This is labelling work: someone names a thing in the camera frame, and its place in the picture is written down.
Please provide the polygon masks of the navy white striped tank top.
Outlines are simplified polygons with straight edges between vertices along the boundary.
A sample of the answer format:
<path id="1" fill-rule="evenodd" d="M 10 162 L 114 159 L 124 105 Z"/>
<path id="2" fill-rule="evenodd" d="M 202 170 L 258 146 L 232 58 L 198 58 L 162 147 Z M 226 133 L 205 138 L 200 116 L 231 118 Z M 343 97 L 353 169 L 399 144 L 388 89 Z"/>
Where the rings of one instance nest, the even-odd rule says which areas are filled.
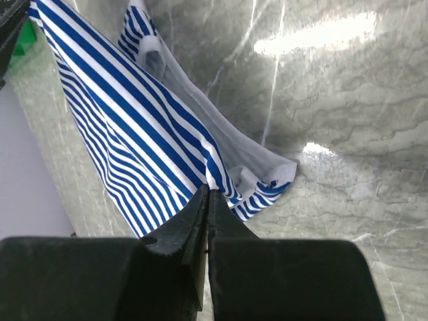
<path id="1" fill-rule="evenodd" d="M 112 43 L 63 1 L 32 1 L 62 89 L 106 191 L 143 237 L 199 187 L 220 191 L 247 221 L 274 204 L 297 164 L 242 134 L 196 87 L 143 1 L 131 1 Z"/>

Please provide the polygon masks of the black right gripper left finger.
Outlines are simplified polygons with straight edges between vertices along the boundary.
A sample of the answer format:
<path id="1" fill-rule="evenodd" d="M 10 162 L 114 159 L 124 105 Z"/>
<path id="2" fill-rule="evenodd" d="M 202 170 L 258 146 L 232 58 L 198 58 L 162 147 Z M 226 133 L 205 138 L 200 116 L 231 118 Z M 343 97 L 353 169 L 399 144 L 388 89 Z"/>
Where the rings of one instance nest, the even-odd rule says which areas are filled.
<path id="1" fill-rule="evenodd" d="M 195 320 L 203 307 L 208 188 L 140 238 L 1 242 L 2 320 Z"/>

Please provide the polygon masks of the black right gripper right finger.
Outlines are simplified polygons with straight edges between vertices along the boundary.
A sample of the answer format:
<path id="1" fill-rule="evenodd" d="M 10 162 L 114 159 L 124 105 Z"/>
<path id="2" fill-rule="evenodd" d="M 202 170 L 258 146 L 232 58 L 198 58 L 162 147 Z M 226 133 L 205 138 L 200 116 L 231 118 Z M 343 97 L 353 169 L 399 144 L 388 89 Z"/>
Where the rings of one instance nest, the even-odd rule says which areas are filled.
<path id="1" fill-rule="evenodd" d="M 262 239 L 209 194 L 209 282 L 216 320 L 383 320 L 368 264 L 338 239 Z"/>

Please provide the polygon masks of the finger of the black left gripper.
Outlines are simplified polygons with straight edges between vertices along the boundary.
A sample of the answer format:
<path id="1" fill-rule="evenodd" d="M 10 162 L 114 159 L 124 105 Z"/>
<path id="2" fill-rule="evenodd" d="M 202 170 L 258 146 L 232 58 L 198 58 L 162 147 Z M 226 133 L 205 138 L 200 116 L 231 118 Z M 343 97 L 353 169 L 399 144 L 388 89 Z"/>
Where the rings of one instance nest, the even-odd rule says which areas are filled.
<path id="1" fill-rule="evenodd" d="M 27 21 L 29 0 L 1 0 L 0 3 L 0 68 L 1 86 L 5 85 L 5 75 L 23 24 Z"/>

